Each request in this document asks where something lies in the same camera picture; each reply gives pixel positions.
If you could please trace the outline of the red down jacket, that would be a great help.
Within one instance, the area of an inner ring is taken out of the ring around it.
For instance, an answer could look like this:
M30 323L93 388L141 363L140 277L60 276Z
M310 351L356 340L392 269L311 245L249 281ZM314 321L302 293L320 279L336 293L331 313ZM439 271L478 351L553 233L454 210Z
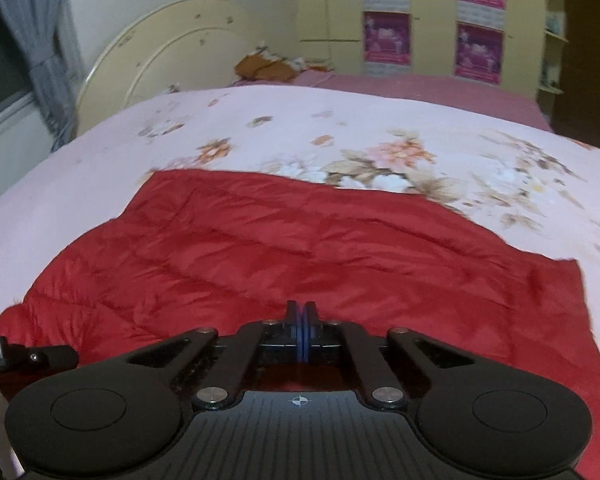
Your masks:
M53 258L0 314L0 335L68 344L91 364L198 326L230 334L290 300L560 382L592 413L578 469L600 479L600 352L579 266L509 246L417 195L156 172L119 217Z

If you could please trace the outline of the orange patterned pillow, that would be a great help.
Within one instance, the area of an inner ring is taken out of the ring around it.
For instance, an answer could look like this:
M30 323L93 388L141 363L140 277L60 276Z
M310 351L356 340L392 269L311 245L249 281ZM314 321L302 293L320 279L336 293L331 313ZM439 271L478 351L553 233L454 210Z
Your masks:
M291 82L308 69L303 58L285 58L258 47L235 65L234 72L241 80Z

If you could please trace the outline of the pink floral quilt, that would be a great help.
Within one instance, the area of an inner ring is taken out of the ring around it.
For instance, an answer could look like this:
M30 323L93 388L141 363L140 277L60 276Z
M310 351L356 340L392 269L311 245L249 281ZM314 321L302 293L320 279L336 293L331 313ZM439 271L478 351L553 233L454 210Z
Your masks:
M0 197L0 313L160 169L324 182L367 168L366 194L417 191L507 243L581 268L600 350L600 148L464 108L295 86L157 96L51 154Z

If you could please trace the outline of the pink checked bed sheet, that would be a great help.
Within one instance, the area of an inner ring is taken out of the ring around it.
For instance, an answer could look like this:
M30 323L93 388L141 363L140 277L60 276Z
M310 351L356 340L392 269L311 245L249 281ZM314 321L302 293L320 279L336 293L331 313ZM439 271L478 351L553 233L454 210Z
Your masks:
M539 105L498 87L445 76L399 75L372 77L307 70L283 86L309 87L422 101L468 110L552 132Z

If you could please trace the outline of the cream round headboard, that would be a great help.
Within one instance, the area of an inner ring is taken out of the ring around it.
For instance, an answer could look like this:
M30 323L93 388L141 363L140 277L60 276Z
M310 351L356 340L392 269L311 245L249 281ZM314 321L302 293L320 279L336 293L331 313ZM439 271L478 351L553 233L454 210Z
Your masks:
M261 24L228 0L178 0L131 24L102 51L78 97L80 136L120 110L169 92L227 87L264 43Z

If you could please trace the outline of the lower left purple poster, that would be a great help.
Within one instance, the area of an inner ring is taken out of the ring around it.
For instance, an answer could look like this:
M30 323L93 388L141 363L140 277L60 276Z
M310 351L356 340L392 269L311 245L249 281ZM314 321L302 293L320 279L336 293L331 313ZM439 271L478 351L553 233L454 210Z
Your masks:
M363 44L366 62L410 66L411 15L365 11Z

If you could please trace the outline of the lower right purple poster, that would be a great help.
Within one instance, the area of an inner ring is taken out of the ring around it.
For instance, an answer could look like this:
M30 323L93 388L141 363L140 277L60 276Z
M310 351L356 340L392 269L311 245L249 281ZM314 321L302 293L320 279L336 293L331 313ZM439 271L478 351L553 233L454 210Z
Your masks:
M498 86L501 83L503 44L500 30L458 22L454 75Z

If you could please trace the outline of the brown wooden door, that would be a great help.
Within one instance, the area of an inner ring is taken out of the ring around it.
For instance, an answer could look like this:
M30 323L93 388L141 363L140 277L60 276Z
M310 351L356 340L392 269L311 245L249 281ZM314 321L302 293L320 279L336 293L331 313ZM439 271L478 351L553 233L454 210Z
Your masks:
M600 0L566 0L566 19L552 128L600 148Z

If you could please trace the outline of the cream wardrobe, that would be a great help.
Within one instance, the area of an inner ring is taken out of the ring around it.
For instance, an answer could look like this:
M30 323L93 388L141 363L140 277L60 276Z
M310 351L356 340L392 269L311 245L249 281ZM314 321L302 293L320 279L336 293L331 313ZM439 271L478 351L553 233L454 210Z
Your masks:
M387 77L453 76L457 23L500 30L504 38L498 87L534 99L549 113L567 44L565 0L506 0L491 9L457 0L297 0L301 54L339 73ZM365 11L411 15L411 65L366 62Z

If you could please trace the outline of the grey blue curtain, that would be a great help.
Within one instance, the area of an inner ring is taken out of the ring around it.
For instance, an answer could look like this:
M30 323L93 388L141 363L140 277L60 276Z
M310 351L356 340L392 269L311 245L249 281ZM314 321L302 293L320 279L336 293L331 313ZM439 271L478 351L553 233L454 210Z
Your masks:
M62 0L0 0L0 13L27 64L38 109L53 137L68 144L78 124L76 96L57 45Z

